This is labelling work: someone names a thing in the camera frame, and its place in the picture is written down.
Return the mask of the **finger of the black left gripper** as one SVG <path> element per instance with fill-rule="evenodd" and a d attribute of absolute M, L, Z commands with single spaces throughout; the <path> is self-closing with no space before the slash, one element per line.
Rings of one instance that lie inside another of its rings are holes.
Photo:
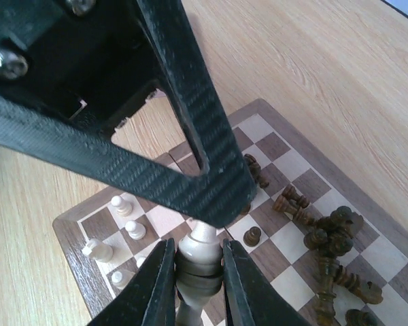
<path fill-rule="evenodd" d="M 222 228 L 256 186 L 207 71 L 181 1 L 137 1 L 139 20 L 165 78 L 165 92 L 197 159 L 195 177 L 168 170 L 168 194 L 151 199 Z"/>
<path fill-rule="evenodd" d="M 221 228 L 231 222 L 230 199 L 224 193 L 224 167 L 199 121 L 208 113 L 228 133 L 230 125 L 221 105 L 193 105 L 188 114 L 202 144 L 206 171 L 187 177 L 139 154 L 83 132 L 51 117 L 17 105 L 0 96 L 0 145 L 60 166 L 80 175 L 154 201 L 175 211 Z"/>

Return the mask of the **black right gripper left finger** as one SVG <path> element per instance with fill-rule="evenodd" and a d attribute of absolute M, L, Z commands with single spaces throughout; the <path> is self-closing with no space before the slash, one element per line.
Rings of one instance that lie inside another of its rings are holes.
<path fill-rule="evenodd" d="M 174 239 L 157 243 L 119 296 L 90 325 L 174 325 Z"/>

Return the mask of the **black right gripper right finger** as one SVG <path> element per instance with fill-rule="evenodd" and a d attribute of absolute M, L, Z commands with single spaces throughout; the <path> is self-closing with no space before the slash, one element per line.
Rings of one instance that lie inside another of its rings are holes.
<path fill-rule="evenodd" d="M 227 325 L 309 324 L 274 290 L 239 241 L 225 239 L 222 250 Z"/>

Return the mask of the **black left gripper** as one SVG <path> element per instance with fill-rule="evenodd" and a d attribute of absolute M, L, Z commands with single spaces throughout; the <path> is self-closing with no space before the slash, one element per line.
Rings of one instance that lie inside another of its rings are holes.
<path fill-rule="evenodd" d="M 0 95 L 80 130 L 110 136 L 160 85 L 134 1 L 0 1 Z"/>

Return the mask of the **white chess piece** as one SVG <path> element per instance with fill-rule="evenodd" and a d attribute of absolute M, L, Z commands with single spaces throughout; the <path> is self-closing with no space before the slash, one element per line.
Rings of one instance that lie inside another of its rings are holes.
<path fill-rule="evenodd" d="M 176 325 L 202 325 L 201 314 L 222 286 L 222 247 L 216 228 L 197 221 L 180 240 L 175 254 L 175 279 L 180 307 Z"/>

